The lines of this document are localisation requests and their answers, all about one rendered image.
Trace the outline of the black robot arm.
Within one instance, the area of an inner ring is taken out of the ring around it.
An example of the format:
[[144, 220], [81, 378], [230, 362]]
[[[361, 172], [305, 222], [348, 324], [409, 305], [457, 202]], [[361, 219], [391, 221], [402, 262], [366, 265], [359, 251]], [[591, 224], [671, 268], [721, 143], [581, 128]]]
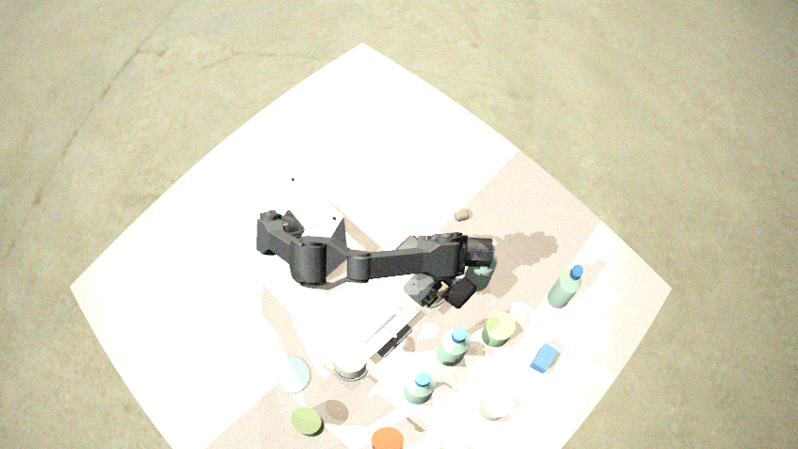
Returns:
[[[290, 210], [285, 215], [260, 212], [257, 251], [285, 260], [293, 280], [304, 288], [330, 291], [342, 283], [413, 274], [403, 291], [422, 308], [439, 298], [441, 280], [464, 275], [465, 266], [490, 267], [493, 257], [493, 239], [468, 238], [460, 232], [418, 236], [416, 248], [368, 252], [352, 250], [335, 238], [301, 237], [303, 229]], [[347, 256], [346, 277], [335, 282], [325, 281], [328, 244]]]

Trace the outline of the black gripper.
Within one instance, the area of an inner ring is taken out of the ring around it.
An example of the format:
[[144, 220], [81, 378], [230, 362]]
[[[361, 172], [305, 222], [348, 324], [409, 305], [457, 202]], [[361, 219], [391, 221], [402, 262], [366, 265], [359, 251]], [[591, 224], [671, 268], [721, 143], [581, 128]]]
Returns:
[[[413, 235], [408, 236], [395, 250], [416, 248], [417, 246], [418, 238]], [[445, 300], [445, 302], [447, 301], [454, 308], [463, 307], [464, 304], [476, 292], [476, 285], [465, 276], [462, 278], [441, 280], [441, 282], [449, 286], [447, 291], [441, 297]]]

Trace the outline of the light blue block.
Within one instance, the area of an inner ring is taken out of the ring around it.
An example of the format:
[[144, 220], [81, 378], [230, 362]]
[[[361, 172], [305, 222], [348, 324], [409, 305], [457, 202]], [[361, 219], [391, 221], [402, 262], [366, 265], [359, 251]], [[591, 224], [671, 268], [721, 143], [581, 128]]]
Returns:
[[531, 367], [532, 369], [535, 369], [535, 371], [543, 374], [545, 371], [547, 371], [557, 352], [558, 350], [556, 348], [545, 343], [535, 355], [532, 363], [529, 365], [529, 368]]

